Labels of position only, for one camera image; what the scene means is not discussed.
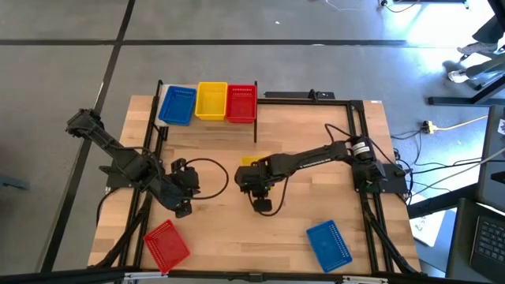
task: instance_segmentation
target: black cable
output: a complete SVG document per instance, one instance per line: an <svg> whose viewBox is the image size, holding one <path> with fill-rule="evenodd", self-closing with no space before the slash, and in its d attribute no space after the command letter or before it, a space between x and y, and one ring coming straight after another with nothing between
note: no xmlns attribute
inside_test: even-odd
<svg viewBox="0 0 505 284"><path fill-rule="evenodd" d="M422 133L421 133L421 130L419 129L419 148L417 149L416 159L413 161L413 164L416 166L419 166L419 165L417 165L417 160L419 159L419 156L421 156L422 142L423 142Z"/></svg>
<svg viewBox="0 0 505 284"><path fill-rule="evenodd" d="M462 162L469 162L469 161L473 161L473 160L476 160L476 159L482 160L482 157L476 157L476 158L473 158L473 159L464 159L464 160L459 160L459 161L454 162L452 165L456 165L456 164L458 164L458 163L462 163Z"/></svg>
<svg viewBox="0 0 505 284"><path fill-rule="evenodd" d="M331 138L331 142L332 142L332 143L333 143L333 142L335 142L335 139L333 138L333 135L331 135L330 129L329 129L328 127L332 127L333 129L336 129L336 130L337 130L337 131L339 131L340 133L342 133L342 134L346 134L347 136L352 137L349 133L346 133L345 131L341 130L341 129L340 129L340 128L338 128L337 126L335 126L335 125L331 125L331 124L329 124L329 123L325 123L325 124L324 124L324 128L325 128L325 129L326 129L326 131L328 132L328 135L330 136L330 138ZM386 160L387 160L387 161L388 161L391 165L396 166L396 167L397 167L397 168L399 168L400 170L403 170L403 169L402 169L400 166L398 166L396 163L393 163L393 161L391 161L391 159L389 159L389 158L386 156L386 154L384 154L384 152L382 151L382 149L381 149L379 146L377 146L377 144L373 141L373 139L372 139L372 138L370 138L370 137L366 137L366 138L370 139L370 142L372 142L372 144L373 144L375 147L377 147L377 149L379 150L380 154L382 154L382 156L384 156L384 158L386 158Z"/></svg>
<svg viewBox="0 0 505 284"><path fill-rule="evenodd" d="M408 188L408 191L407 191L407 198L403 198L400 195L398 195L398 196L400 196L402 198L403 202L406 203L406 201L410 197L412 197L412 189L413 189L413 183L414 183L414 181L413 181L413 175L412 175L412 168L410 167L409 163L405 162L402 159L399 159L399 162L406 164L407 168L409 169L408 173L409 173L409 176L410 176L410 181L409 181L410 184L409 184L409 188Z"/></svg>
<svg viewBox="0 0 505 284"><path fill-rule="evenodd" d="M401 134L398 134L398 135L391 135L390 137L392 139L396 139L396 140L407 140L410 137L416 136L420 132L421 132L420 130L417 130L417 131L413 130L413 131L409 131L409 132L406 132L406 133L401 133ZM401 135L404 135L404 134L407 134L407 133L413 133L413 134L411 134L409 136L405 136L405 137L400 137Z"/></svg>
<svg viewBox="0 0 505 284"><path fill-rule="evenodd" d="M282 204L284 203L284 196L286 196L286 189L287 189L287 182L290 180L289 177L286 178L286 182L284 182L284 189L282 190L282 197L281 197L281 203L279 204L279 206L277 207L277 210L275 210L274 213L270 213L270 214L265 214L263 212L259 212L258 211L258 214L262 215L262 216L265 216L265 217L272 217L272 216L275 216L277 213L279 213L279 211L281 211L281 208L282 208ZM251 192L248 193L248 197L249 197L249 202L251 203L251 206L253 206L253 199L251 198Z"/></svg>
<svg viewBox="0 0 505 284"><path fill-rule="evenodd" d="M424 163L424 164L416 164L416 166L429 166L429 165L447 166L446 164L442 164L442 163L438 163L438 162L431 162L431 163Z"/></svg>
<svg viewBox="0 0 505 284"><path fill-rule="evenodd" d="M399 199L401 199L405 205L407 205L407 201L406 201L405 197L404 197L404 196L402 196L402 194L400 194L400 193L396 193L396 196L397 196Z"/></svg>
<svg viewBox="0 0 505 284"><path fill-rule="evenodd" d="M341 134L347 135L348 137L352 137L349 133L347 133L347 132L345 132L345 131L341 130L341 129L340 129L340 128L338 128L337 126L335 126L335 125L331 125L331 124L329 124L329 123L325 123L325 124L324 124L324 128L326 129L326 132L328 132L328 135L330 136L330 138L331 138L331 142L332 142L332 143L333 143L333 142L335 142L335 138L333 138L333 135L331 134L330 129L329 129L328 127L332 127L333 129L337 130L337 131L338 131L338 132L340 132Z"/></svg>
<svg viewBox="0 0 505 284"><path fill-rule="evenodd" d="M98 207L96 208L96 225L98 226L98 221L100 220L100 213L102 212L103 201L109 197L110 194L116 192L118 189L110 189L110 191L102 197L100 202L98 203Z"/></svg>
<svg viewBox="0 0 505 284"><path fill-rule="evenodd" d="M402 156L400 155L400 150L398 150L397 148L393 147L393 153L395 154L395 160L398 161L402 158Z"/></svg>
<svg viewBox="0 0 505 284"><path fill-rule="evenodd" d="M120 236L119 240L114 244L114 246L110 249L110 251L105 255L103 260L98 262L96 265L93 265L92 267L110 267L118 258L119 252L123 249L123 247L126 245L126 242L132 237L133 233L139 226L140 222L142 219L145 218L147 212L151 209L150 203L148 202L148 198L144 199L144 202L142 203L142 206L140 207L139 211L133 218L132 222L130 223L129 226L125 228L125 232Z"/></svg>
<svg viewBox="0 0 505 284"><path fill-rule="evenodd" d="M413 183L415 183L416 185L423 185L423 186L429 186L429 185L426 185L422 182L417 182L417 181L414 181ZM430 187L430 189L436 189L436 190L446 190L448 192L450 192L451 190L450 189L445 189L445 188L436 188L436 187Z"/></svg>
<svg viewBox="0 0 505 284"><path fill-rule="evenodd" d="M209 200L211 198L214 198L216 196L218 196L219 194L223 193L224 190L226 189L226 187L228 186L228 181L230 181L230 177L228 176L228 171L226 171L226 169L224 168L223 165L221 165L220 163L216 162L215 160L213 159L209 159L209 158L197 158L197 159L191 159L189 160L188 162L186 162L186 164L184 166L187 166L189 165L190 163L193 163L193 162L196 162L196 161L209 161L209 162L212 162L216 165L218 165L218 167L221 168L221 170L224 171L224 174L226 175L226 181L224 183L224 186L221 190L219 190L217 193L211 195L211 196L204 196L204 197L192 197L191 199L192 200Z"/></svg>
<svg viewBox="0 0 505 284"><path fill-rule="evenodd" d="M431 171L434 171L434 170L442 170L442 169L447 169L447 168L451 168L451 167L455 167L455 166L472 165L472 164L480 163L480 162L481 161L475 161L475 162L459 163L459 164L452 165L452 166L438 166L438 167L435 167L435 168L432 168L432 169L429 169L429 170L422 170L422 171L418 171L418 172L413 172L412 174L424 174L424 173L428 173L428 172L431 172ZM504 162L505 162L505 160L491 160L491 161L487 161L487 163L504 163Z"/></svg>
<svg viewBox="0 0 505 284"><path fill-rule="evenodd" d="M413 161L413 165L416 165L416 166L426 165L426 164L418 164L417 163L417 160L419 160L419 156L421 156L421 147L422 147L422 137L421 137L421 135L422 135L422 128L420 128L417 131L409 131L409 132L406 132L406 133L413 133L413 134L411 134L409 136L405 136L405 137L398 137L398 136L391 135L391 138L392 139L396 139L396 140L407 140L407 139L409 139L411 137L414 137L417 134L419 134L419 148L416 146L416 148L417 148L417 154L416 154L415 160Z"/></svg>

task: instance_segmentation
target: wooden table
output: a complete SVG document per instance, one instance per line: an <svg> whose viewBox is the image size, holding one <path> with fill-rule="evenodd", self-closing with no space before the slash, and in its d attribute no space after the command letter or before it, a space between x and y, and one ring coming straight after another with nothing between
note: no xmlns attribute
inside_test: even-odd
<svg viewBox="0 0 505 284"><path fill-rule="evenodd" d="M123 145L142 145L152 98L132 96L120 139ZM382 103L365 101L364 104L370 137L394 159ZM282 210L271 218L254 212L247 196L233 181L242 156L294 153L329 144L324 123L349 130L345 107L258 105L256 144L252 124L193 118L191 126L171 125L168 141L163 145L165 167L170 169L170 162L178 158L206 157L222 163L230 175L230 184L222 195L192 201L193 213L182 219L176 219L172 211L159 203L152 203L148 232L171 219L191 251L191 256L175 269L319 274L322 270L305 231L333 219L353 257L352 263L333 272L370 274L363 214L350 166L326 163L298 171L290 178ZM336 140L346 139L336 131L334 135ZM216 165L196 162L193 166L200 176L201 196L222 187L224 173ZM270 193L273 207L279 204L282 186L279 183ZM132 189L121 189L104 203L89 264L100 261L123 233L131 196ZM381 196L389 237L409 264L420 270L405 204L394 194ZM133 262L136 242L137 236L134 236L127 263ZM375 245L380 270L384 271L377 236ZM140 267L157 269L145 247Z"/></svg>

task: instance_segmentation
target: gray floor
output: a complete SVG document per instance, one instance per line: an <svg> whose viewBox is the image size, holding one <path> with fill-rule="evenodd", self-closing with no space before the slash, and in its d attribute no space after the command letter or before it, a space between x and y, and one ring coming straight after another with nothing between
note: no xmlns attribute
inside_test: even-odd
<svg viewBox="0 0 505 284"><path fill-rule="evenodd" d="M343 99L382 100L391 133L417 129L424 120L447 126L487 113L484 108L426 105L431 95L475 93L466 84L448 81L446 71L460 57L455 47L468 42L489 18L485 2L472 1L470 10L461 4L423 4L399 14L378 10L374 0L329 2L333 6L323 0L138 1L126 38L407 39L424 47L123 47L103 108L106 129L119 136L129 97L153 95L158 79L179 84L258 80L259 92L315 88ZM127 3L3 0L0 39L115 39ZM64 132L65 122L95 102L111 50L0 47L0 172L31 184L28 192L0 188L0 275L36 269L80 143ZM483 60L473 55L463 64ZM419 162L478 157L484 127L485 120L423 136ZM414 160L414 140L395 146L407 162ZM55 269L85 267L105 182L98 166L109 162L92 149ZM477 172L472 176L440 186L456 189L476 180Z"/></svg>

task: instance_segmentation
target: plastic basket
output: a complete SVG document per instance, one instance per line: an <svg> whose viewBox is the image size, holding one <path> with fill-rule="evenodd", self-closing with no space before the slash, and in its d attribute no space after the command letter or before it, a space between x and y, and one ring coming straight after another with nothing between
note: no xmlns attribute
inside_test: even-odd
<svg viewBox="0 0 505 284"><path fill-rule="evenodd" d="M235 123L252 123L256 119L256 86L229 85L226 119Z"/></svg>
<svg viewBox="0 0 505 284"><path fill-rule="evenodd" d="M166 220L151 233L144 236L152 258L161 273L166 274L189 256L189 250L170 220Z"/></svg>
<svg viewBox="0 0 505 284"><path fill-rule="evenodd" d="M353 261L353 257L333 220L308 229L307 235L324 273Z"/></svg>
<svg viewBox="0 0 505 284"><path fill-rule="evenodd" d="M227 87L223 82L199 83L195 115L202 120L224 120Z"/></svg>
<svg viewBox="0 0 505 284"><path fill-rule="evenodd" d="M195 108L196 89L170 86L159 110L159 120L175 125L189 125Z"/></svg>

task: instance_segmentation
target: white shoe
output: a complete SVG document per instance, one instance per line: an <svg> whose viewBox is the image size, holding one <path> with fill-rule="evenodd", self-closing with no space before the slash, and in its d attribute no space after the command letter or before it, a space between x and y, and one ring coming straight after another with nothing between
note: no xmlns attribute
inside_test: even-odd
<svg viewBox="0 0 505 284"><path fill-rule="evenodd" d="M480 43L480 42L471 43L466 47L457 48L459 53L462 53L464 55L470 55L477 52L493 53L496 51L496 49L498 49L498 43Z"/></svg>
<svg viewBox="0 0 505 284"><path fill-rule="evenodd" d="M447 77L449 80L455 82L455 83L463 83L464 81L468 80L468 76L466 75L466 70L456 70L449 72L447 74Z"/></svg>

